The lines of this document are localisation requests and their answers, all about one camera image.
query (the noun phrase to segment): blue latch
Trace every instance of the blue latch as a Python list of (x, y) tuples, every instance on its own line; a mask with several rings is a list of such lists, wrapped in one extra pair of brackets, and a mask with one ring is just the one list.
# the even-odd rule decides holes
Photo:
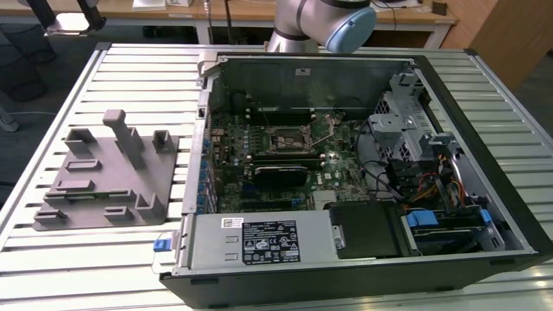
[(439, 220), (433, 211), (412, 211), (407, 215), (407, 223), (409, 227), (417, 227), (420, 225), (439, 225)]
[(160, 238), (154, 241), (154, 251), (160, 253), (163, 251), (171, 251), (171, 238)]
[(484, 222), (489, 224), (492, 222), (492, 215), (491, 215), (491, 212), (488, 212), (488, 209), (481, 209), (481, 216), (483, 216)]

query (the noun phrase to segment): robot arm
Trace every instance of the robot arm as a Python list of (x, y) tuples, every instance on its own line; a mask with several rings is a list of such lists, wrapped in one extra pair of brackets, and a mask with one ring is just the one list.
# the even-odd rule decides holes
[(92, 30), (100, 30), (106, 25), (106, 17), (102, 17), (98, 10), (100, 0), (78, 0), (82, 14), (62, 13), (56, 15), (52, 11), (48, 0), (18, 0), (31, 7), (43, 25), (47, 34), (86, 35)]
[(270, 52), (352, 53), (369, 38), (376, 12), (367, 0), (279, 0)]

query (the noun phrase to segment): warning label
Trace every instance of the warning label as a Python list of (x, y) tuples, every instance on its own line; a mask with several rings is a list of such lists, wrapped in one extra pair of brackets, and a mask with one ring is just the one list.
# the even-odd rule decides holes
[(296, 220), (243, 223), (243, 241), (248, 265), (300, 262)]

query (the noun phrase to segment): aluminum extrusion table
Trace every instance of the aluminum extrusion table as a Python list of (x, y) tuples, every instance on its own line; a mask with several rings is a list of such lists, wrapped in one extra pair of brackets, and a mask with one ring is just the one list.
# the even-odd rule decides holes
[[(187, 164), (200, 96), (198, 60), (206, 51), (254, 51), (254, 46), (103, 45), (88, 61), (51, 129), (0, 212), (0, 306), (14, 310), (190, 310), (155, 272), (171, 271), (174, 254), (152, 269), (152, 242), (180, 226)], [(420, 50), (364, 49), (359, 53), (412, 54)], [(553, 235), (553, 140), (477, 56), (424, 50), (545, 231)], [(124, 109), (140, 133), (179, 135), (168, 222), (38, 232), (32, 229), (68, 148), (71, 128), (114, 135), (103, 126), (106, 109)], [(437, 119), (445, 120), (436, 110)], [(493, 276), (463, 290), (250, 306), (244, 310), (552, 310), (551, 262)]]

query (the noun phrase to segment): metal frame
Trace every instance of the metal frame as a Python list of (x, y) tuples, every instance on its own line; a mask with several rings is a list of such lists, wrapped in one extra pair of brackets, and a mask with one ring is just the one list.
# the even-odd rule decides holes
[[(171, 73), (183, 75), (179, 80), (195, 82), (188, 78), (198, 70), (198, 59), (204, 52), (216, 51), (263, 51), (260, 46), (202, 46), (202, 45), (147, 45), (114, 44), (107, 52), (95, 52), (82, 77), (64, 103), (60, 114), (54, 121), (38, 152), (20, 178), (14, 195), (0, 212), (0, 303), (3, 311), (20, 310), (114, 310), (144, 308), (156, 311), (192, 310), (183, 301), (163, 287), (150, 264), (154, 261), (151, 243), (163, 232), (179, 230), (183, 203), (170, 207), (168, 217), (172, 222), (160, 227), (138, 227), (126, 230), (91, 230), (60, 234), (38, 234), (27, 228), (40, 200), (38, 185), (48, 186), (55, 172), (46, 168), (59, 165), (60, 156), (54, 152), (59, 148), (56, 136), (68, 128), (68, 124), (79, 123), (83, 114), (94, 115), (104, 107), (112, 109), (135, 107), (138, 115), (147, 111), (171, 111), (155, 113), (151, 119), (162, 118), (168, 125), (180, 131), (182, 144), (191, 145), (190, 135), (194, 127), (190, 124), (171, 121), (176, 115), (196, 111), (198, 95), (187, 93), (179, 97), (159, 96), (135, 101), (114, 101), (110, 98), (94, 97), (88, 85), (98, 80), (106, 81), (110, 75), (118, 75), (123, 82), (132, 84), (140, 79), (135, 64), (122, 63), (126, 58), (135, 58), (146, 68), (162, 66)], [(413, 49), (361, 49), (359, 53), (413, 54)], [(523, 199), (529, 205), (541, 226), (553, 236), (553, 150), (551, 138), (543, 127), (525, 112), (523, 105), (511, 95), (500, 80), (488, 72), (483, 64), (464, 51), (424, 50), (423, 53), (441, 76), (441, 79), (460, 103), (488, 149), (508, 173)], [(445, 131), (449, 131), (445, 117), (436, 106), (431, 105), (436, 119)], [(183, 198), (186, 192), (187, 158), (180, 153), (176, 175), (174, 177), (172, 196)], [(175, 254), (160, 253), (156, 258), (164, 271), (175, 265)], [(452, 292), (428, 294), (415, 293), (365, 297), (360, 299), (336, 299), (311, 301), (274, 306), (254, 306), (246, 310), (404, 310), (416, 308), (439, 311), (448, 305), (451, 311), (549, 310), (553, 308), (553, 271), (544, 264), (524, 271), (503, 273)]]
[[(22, 23), (35, 24), (39, 20), (34, 16), (0, 16), (2, 23)], [(210, 44), (210, 23), (204, 19), (192, 19), (183, 16), (176, 16), (174, 19), (142, 19), (142, 18), (108, 18), (107, 25), (112, 26), (194, 26), (196, 28), (198, 40), (200, 44)], [(275, 23), (272, 21), (232, 21), (235, 27), (252, 27), (252, 28), (274, 28)], [(215, 20), (215, 27), (227, 27), (227, 21)], [(449, 29), (453, 23), (436, 23), (436, 24), (376, 24), (375, 30), (387, 31), (424, 31), (431, 32), (429, 39), (424, 45), (425, 49), (439, 49), (444, 39), (448, 35)]]

